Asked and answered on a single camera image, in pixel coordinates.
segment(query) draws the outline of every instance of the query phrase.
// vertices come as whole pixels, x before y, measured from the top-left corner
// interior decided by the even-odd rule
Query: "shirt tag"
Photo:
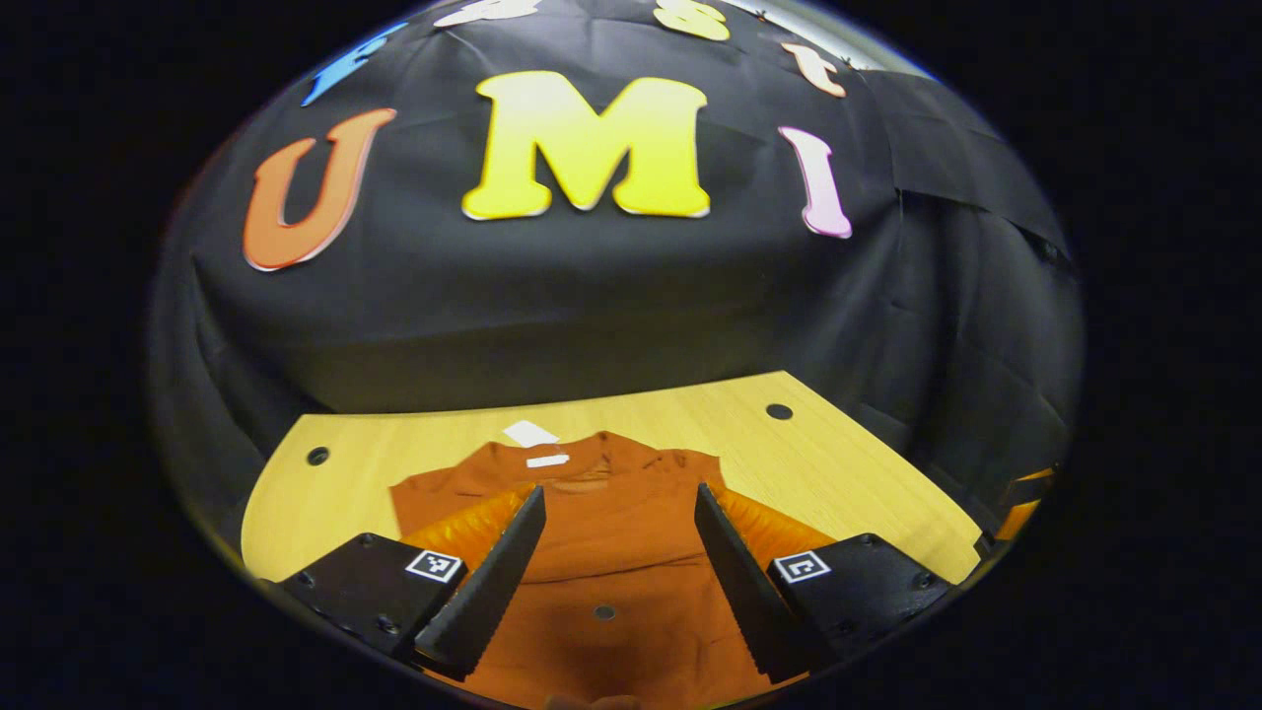
[[[554,436],[543,430],[538,425],[533,425],[525,420],[512,425],[511,428],[504,430],[504,434],[509,435],[509,439],[517,443],[517,446],[524,446],[530,449],[531,446],[539,446],[540,444],[557,444],[560,441],[559,436]]]
[[[541,469],[544,467],[558,467],[569,462],[569,454],[558,454],[555,457],[540,457],[538,459],[526,459],[528,469]]]

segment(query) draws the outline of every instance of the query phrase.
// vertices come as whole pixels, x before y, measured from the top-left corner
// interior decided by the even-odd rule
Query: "wooden table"
[[[769,405],[793,417],[776,420]],[[521,420],[562,443],[607,430],[719,458],[727,486],[843,540],[872,532],[950,583],[978,564],[977,525],[890,448],[784,372],[554,405],[422,415],[308,415],[255,484],[241,531],[256,576],[279,581],[356,533],[399,540],[389,487],[449,468]],[[318,467],[307,457],[327,448]]]

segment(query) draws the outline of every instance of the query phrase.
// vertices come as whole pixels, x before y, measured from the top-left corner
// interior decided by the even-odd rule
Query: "orange shirt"
[[[569,462],[526,467],[557,454]],[[610,433],[487,444],[390,493],[406,536],[525,482],[545,487],[548,522],[478,667],[448,682],[531,709],[554,694],[695,709],[776,687],[755,668],[693,523],[698,484],[723,486],[717,458]]]

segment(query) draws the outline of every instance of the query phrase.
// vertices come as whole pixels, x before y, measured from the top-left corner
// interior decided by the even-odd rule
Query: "letter m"
[[[603,113],[557,72],[516,72],[477,86],[491,98],[482,182],[462,202],[475,219],[541,214],[551,192],[535,180],[541,153],[565,197],[579,209],[601,199],[622,156],[626,179],[613,202],[636,214],[704,217],[709,195],[697,182],[700,90],[665,78],[628,83]]]

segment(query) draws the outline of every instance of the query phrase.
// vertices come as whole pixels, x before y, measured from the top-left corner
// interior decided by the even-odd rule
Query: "pink letter i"
[[[780,126],[780,135],[798,153],[801,179],[806,183],[806,206],[801,211],[801,221],[815,233],[849,238],[851,221],[842,213],[833,168],[828,164],[833,149],[819,137],[795,127]]]

